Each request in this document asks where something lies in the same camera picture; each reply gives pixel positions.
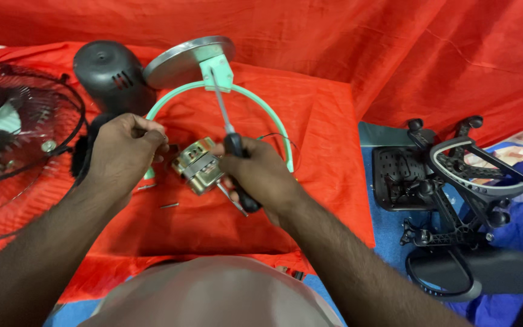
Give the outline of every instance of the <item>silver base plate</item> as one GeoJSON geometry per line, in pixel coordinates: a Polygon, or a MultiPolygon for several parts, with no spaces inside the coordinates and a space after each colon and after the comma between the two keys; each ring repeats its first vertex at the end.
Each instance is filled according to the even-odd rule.
{"type": "Polygon", "coordinates": [[[235,57],[235,45],[228,37],[196,38],[160,54],[146,66],[142,75],[152,88],[176,88],[202,80],[199,63],[222,54],[229,62],[235,57]]]}

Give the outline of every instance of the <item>screw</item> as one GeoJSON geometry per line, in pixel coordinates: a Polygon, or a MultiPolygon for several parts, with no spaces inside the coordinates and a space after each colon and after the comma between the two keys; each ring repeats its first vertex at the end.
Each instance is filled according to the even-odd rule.
{"type": "Polygon", "coordinates": [[[56,148],[56,143],[53,140],[47,140],[42,144],[43,152],[50,152],[56,148]]]}

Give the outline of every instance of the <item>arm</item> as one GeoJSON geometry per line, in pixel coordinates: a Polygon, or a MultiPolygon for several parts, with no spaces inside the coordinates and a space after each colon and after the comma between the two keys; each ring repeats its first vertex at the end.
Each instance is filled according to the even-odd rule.
{"type": "Polygon", "coordinates": [[[469,326],[385,264],[312,199],[269,144],[243,138],[243,146],[250,159],[226,156],[220,167],[297,242],[349,326],[469,326]]]}
{"type": "Polygon", "coordinates": [[[163,126],[135,115],[102,126],[82,184],[0,251],[0,326],[44,323],[94,240],[127,205],[155,151],[167,147],[163,126]]]}

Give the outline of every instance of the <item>ventilation slot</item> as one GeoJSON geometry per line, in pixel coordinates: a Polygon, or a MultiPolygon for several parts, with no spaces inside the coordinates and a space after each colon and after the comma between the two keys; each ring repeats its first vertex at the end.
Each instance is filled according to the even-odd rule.
{"type": "Polygon", "coordinates": [[[133,81],[130,80],[130,78],[124,71],[121,71],[120,73],[116,74],[116,76],[113,76],[112,80],[119,90],[123,90],[125,88],[133,86],[133,81]]]}

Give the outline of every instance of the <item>screwdriver handle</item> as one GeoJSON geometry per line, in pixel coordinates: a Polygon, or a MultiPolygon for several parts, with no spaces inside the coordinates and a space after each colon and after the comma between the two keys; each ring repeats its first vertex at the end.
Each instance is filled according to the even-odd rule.
{"type": "MultiPolygon", "coordinates": [[[[239,158],[249,158],[249,153],[247,150],[243,149],[241,145],[241,135],[239,133],[229,133],[223,139],[223,144],[225,145],[225,152],[227,154],[235,155],[239,158]]],[[[254,200],[244,189],[239,185],[237,180],[231,177],[231,182],[235,186],[235,191],[239,195],[239,202],[246,212],[253,213],[258,211],[262,206],[259,202],[254,200]]]]}

